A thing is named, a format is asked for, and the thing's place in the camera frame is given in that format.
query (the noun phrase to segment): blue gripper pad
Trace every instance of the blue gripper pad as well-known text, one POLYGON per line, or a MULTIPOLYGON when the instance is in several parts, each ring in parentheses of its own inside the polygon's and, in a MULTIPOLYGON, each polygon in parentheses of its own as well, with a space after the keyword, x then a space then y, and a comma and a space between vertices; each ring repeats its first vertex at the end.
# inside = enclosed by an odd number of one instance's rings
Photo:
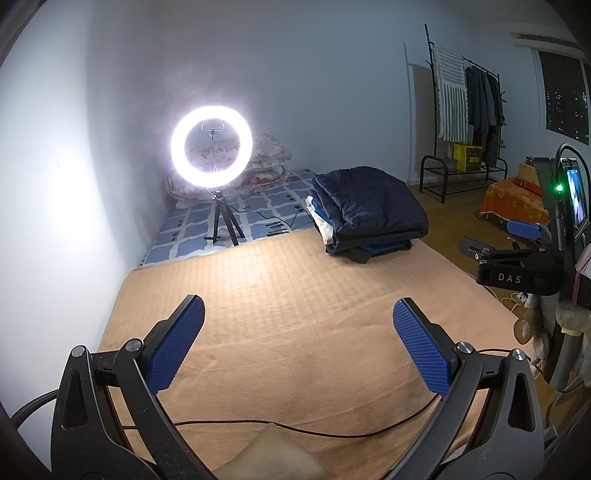
POLYGON ((392 318, 427 388, 444 397, 457 367, 452 340, 441 326, 429 322, 411 299, 398 300, 392 318))
MULTIPOLYGON (((189 300, 188 297, 185 301, 188 301, 188 305, 180 312, 179 309, 184 302, 168 320, 158 322, 162 325, 159 328, 160 331, 154 336, 160 342, 149 357, 146 380, 152 395, 156 395, 159 390, 165 390, 170 386, 205 321, 203 300, 194 295, 192 299, 189 300)), ((152 332, 144 340, 146 346, 148 346, 148 338, 151 335, 152 332)))
POLYGON ((511 235, 528 238, 529 240, 539 240, 542 238, 540 227, 531 223, 516 222, 511 220, 507 222, 507 232, 511 235))

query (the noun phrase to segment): orange blanket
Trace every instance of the orange blanket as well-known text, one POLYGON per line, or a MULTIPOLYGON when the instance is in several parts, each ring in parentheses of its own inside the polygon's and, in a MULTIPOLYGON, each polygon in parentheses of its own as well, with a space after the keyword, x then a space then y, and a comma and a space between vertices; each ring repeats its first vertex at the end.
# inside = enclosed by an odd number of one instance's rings
POLYGON ((549 223, 542 197, 515 185, 515 179, 501 180, 488 187, 480 214, 494 213, 504 220, 549 223))
MULTIPOLYGON (((474 279, 420 241, 365 265, 330 257, 313 229, 129 274, 102 349, 143 338, 185 295, 200 295, 206 319, 171 387, 159 393, 174 421, 270 419, 320 432, 378 430, 433 396, 392 325, 410 296, 455 341, 517 348, 515 317, 474 279)), ((469 435, 484 392, 462 428, 469 435)), ((131 422, 119 395, 122 421, 131 422)), ((428 412, 382 435, 357 440, 288 432, 338 479, 380 478, 428 412)), ((179 427, 203 462, 231 460, 262 425, 179 427)), ((137 451, 147 455, 136 432, 137 451)))

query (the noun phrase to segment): striped towel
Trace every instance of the striped towel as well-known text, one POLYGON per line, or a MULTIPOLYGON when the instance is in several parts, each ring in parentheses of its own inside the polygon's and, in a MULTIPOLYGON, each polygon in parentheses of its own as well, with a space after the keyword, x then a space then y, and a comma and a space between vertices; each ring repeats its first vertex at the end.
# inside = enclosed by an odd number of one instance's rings
POLYGON ((468 91, 461 55, 433 46, 433 68, 439 101, 438 137, 450 142, 468 142, 468 91))

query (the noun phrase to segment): screw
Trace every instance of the screw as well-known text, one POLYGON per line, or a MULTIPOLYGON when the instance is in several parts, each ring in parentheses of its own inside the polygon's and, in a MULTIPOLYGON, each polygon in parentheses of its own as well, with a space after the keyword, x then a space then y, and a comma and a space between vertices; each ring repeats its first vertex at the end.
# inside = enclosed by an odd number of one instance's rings
POLYGON ((138 340, 137 338, 135 338, 125 344, 125 349, 128 352, 137 352, 141 346, 142 346, 141 340, 138 340))
POLYGON ((82 345, 75 346, 72 349, 72 356, 75 358, 78 358, 79 356, 84 355, 85 351, 86 351, 86 348, 84 348, 82 345))
POLYGON ((525 353, 523 353, 523 351, 519 350, 518 348, 516 348, 515 350, 512 350, 511 355, 513 355, 519 361, 525 360, 527 358, 525 356, 525 353))
POLYGON ((472 353, 474 351, 474 347, 470 345, 468 342, 456 343, 456 347, 462 353, 472 353))

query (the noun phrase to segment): ring light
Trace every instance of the ring light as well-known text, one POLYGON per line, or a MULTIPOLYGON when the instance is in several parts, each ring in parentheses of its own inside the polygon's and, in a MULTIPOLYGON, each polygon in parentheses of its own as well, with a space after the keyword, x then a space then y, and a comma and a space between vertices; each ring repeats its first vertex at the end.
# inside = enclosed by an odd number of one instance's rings
POLYGON ((231 108, 204 106, 193 110, 178 123, 177 128, 174 129, 173 139, 170 142, 170 151, 175 168, 185 180, 200 187, 219 187, 234 180, 246 168, 252 155, 252 134, 246 120, 231 108), (185 142, 189 132, 195 125, 212 118, 218 118, 236 130, 240 139, 240 150, 234 163, 225 170, 204 172, 189 163, 185 153, 185 142))

